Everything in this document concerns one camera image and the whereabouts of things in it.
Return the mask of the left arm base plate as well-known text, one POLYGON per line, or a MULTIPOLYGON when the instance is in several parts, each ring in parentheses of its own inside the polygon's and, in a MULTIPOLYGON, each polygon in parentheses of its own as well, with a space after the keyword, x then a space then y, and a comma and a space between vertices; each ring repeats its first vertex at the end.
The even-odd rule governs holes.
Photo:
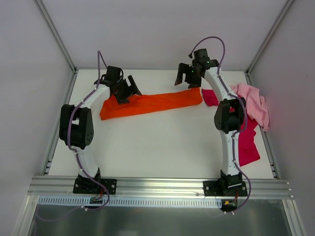
MULTIPOLYGON (((116 179, 108 179, 108 178, 102 178, 100 180, 100 183, 106 187, 110 195, 116 194, 116 179)), ((103 190, 103 188, 91 181, 90 179, 80 179, 76 178, 73 186, 72 192, 74 194, 99 194, 103 190)))

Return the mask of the orange t shirt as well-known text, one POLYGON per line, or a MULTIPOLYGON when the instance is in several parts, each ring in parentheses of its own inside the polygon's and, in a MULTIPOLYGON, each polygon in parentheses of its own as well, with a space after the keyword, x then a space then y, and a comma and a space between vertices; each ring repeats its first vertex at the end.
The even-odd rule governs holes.
POLYGON ((133 95, 126 104, 119 104, 116 98, 111 96, 103 102, 99 116, 101 120, 108 120, 112 118, 143 115, 195 106, 202 103, 202 101, 203 99, 199 88, 173 93, 133 95))

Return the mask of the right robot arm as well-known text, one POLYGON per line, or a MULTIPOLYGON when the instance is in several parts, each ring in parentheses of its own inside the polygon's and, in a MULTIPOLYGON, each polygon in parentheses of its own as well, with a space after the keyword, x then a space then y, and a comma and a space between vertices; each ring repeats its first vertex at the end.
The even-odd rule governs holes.
POLYGON ((210 59, 206 49, 194 51, 191 64, 180 63, 175 85, 186 82, 190 89, 199 88, 205 80, 212 88, 219 104, 214 124, 222 143, 220 178, 203 182, 205 196, 246 196, 247 189, 239 164, 238 141, 241 128, 247 123, 245 100, 238 97, 225 83, 216 59, 210 59))

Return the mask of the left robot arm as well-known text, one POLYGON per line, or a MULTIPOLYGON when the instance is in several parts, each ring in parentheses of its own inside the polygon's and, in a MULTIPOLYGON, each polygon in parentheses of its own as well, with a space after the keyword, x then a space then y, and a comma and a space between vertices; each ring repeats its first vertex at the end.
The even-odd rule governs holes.
POLYGON ((130 103, 133 95, 141 95, 133 76, 124 77, 119 67, 108 66, 99 73, 93 89, 78 105, 64 104, 61 108, 59 138, 74 154, 79 167, 73 193, 105 193, 104 179, 89 146, 94 138, 93 106, 102 99, 113 98, 120 105, 130 103))

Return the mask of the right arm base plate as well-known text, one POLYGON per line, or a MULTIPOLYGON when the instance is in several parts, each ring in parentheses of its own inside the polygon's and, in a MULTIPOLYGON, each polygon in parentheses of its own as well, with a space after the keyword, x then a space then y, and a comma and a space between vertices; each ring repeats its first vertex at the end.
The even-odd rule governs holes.
POLYGON ((203 191, 205 196, 211 197, 247 197, 248 191, 246 183, 234 187, 225 187, 219 180, 203 181, 203 191))

